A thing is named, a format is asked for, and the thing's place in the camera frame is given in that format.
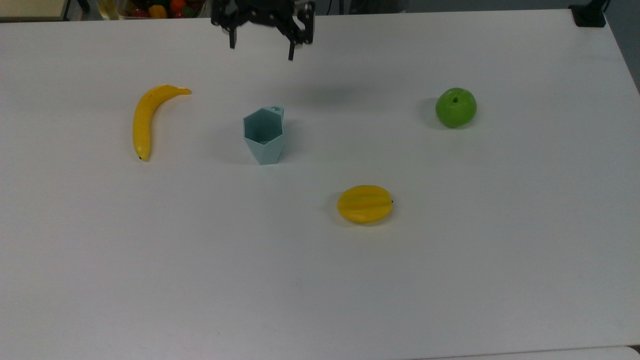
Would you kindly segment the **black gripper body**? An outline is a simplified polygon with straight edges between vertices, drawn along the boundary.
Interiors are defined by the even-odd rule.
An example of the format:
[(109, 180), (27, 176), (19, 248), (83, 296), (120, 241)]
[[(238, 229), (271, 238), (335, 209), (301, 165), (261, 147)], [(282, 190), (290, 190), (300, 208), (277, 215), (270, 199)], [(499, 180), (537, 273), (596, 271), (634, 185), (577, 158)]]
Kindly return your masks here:
[(312, 44), (316, 3), (313, 0), (212, 0), (210, 22), (229, 34), (230, 27), (253, 23), (276, 28), (290, 43)]

